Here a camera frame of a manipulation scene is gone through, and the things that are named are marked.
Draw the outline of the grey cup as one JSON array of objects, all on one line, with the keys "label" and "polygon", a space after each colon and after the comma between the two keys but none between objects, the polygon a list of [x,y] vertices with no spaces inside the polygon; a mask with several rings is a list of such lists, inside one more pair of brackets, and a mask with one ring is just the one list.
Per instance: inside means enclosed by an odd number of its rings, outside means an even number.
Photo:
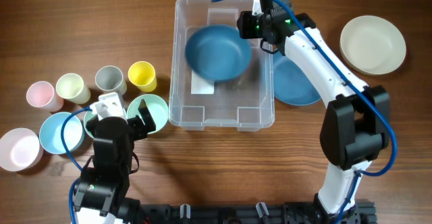
[{"label": "grey cup", "polygon": [[102,67],[95,75],[95,83],[104,93],[118,92],[123,95],[127,91],[124,75],[114,65]]}]

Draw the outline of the dark blue bowl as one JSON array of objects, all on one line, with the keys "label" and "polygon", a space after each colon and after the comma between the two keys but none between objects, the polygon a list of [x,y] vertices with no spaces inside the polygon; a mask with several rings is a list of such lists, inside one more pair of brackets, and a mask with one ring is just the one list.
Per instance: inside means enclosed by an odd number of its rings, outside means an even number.
[{"label": "dark blue bowl", "polygon": [[321,100],[319,93],[301,69],[286,56],[273,56],[274,96],[293,106],[306,106]]},{"label": "dark blue bowl", "polygon": [[249,67],[252,48],[235,28],[205,26],[187,41],[185,58],[192,71],[214,82],[234,80]]}]

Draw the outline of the cream cup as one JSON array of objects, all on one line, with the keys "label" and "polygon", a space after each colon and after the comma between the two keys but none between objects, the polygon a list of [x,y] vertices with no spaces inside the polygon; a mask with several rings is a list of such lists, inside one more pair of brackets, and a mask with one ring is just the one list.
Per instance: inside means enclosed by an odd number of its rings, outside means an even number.
[{"label": "cream cup", "polygon": [[65,74],[56,83],[57,94],[76,104],[85,104],[90,100],[90,90],[78,74]]}]

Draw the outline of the light blue small bowl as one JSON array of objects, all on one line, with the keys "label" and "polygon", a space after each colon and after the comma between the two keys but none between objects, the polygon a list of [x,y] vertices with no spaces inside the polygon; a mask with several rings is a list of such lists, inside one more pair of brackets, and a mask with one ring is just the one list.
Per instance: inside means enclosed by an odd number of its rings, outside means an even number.
[{"label": "light blue small bowl", "polygon": [[[61,141],[61,127],[71,113],[60,112],[47,118],[39,132],[41,146],[54,155],[65,154],[65,148]],[[76,150],[84,141],[84,128],[81,121],[73,116],[64,129],[64,139],[70,152]]]}]

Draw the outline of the beige bowl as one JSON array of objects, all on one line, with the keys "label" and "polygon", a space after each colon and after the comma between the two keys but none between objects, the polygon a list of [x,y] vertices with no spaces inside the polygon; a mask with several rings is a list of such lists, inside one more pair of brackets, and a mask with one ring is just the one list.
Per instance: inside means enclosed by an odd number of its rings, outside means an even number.
[{"label": "beige bowl", "polygon": [[340,35],[344,61],[356,71],[384,75],[396,71],[407,54],[406,41],[399,29],[378,16],[350,20]]}]

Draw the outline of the pink cup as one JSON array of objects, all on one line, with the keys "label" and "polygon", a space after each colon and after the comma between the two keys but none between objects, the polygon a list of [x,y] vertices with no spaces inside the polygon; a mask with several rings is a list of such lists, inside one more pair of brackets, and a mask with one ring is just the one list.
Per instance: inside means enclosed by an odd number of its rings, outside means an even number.
[{"label": "pink cup", "polygon": [[61,98],[53,85],[46,81],[32,84],[26,92],[26,100],[32,107],[49,112],[56,112],[63,107]]}]

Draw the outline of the pale pink small bowl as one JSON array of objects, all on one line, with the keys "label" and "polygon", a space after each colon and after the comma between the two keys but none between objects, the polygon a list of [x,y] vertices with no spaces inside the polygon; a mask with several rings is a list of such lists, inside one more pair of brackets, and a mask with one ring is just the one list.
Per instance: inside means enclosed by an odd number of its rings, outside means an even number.
[{"label": "pale pink small bowl", "polygon": [[1,168],[17,172],[35,166],[43,155],[38,136],[27,128],[16,128],[1,138]]}]

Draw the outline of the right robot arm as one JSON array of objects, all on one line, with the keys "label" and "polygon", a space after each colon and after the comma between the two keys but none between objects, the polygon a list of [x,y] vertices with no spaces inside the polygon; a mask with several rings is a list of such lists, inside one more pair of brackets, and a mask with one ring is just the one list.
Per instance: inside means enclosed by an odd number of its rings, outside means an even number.
[{"label": "right robot arm", "polygon": [[354,196],[362,177],[385,174],[396,159],[388,93],[352,74],[311,17],[294,14],[289,0],[254,0],[237,26],[241,38],[259,38],[293,61],[323,100],[326,112],[319,141],[329,164],[313,214],[317,223],[340,223],[356,209]]}]

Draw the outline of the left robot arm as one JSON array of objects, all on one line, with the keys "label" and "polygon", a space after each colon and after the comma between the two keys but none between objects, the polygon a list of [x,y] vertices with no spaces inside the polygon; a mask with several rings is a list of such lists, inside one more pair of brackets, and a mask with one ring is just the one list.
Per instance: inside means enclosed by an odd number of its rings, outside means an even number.
[{"label": "left robot arm", "polygon": [[130,119],[101,117],[96,113],[85,128],[93,135],[94,154],[72,184],[69,208],[72,223],[87,214],[90,223],[149,223],[139,200],[127,198],[132,168],[134,142],[156,130],[145,100],[138,104],[139,115]]}]

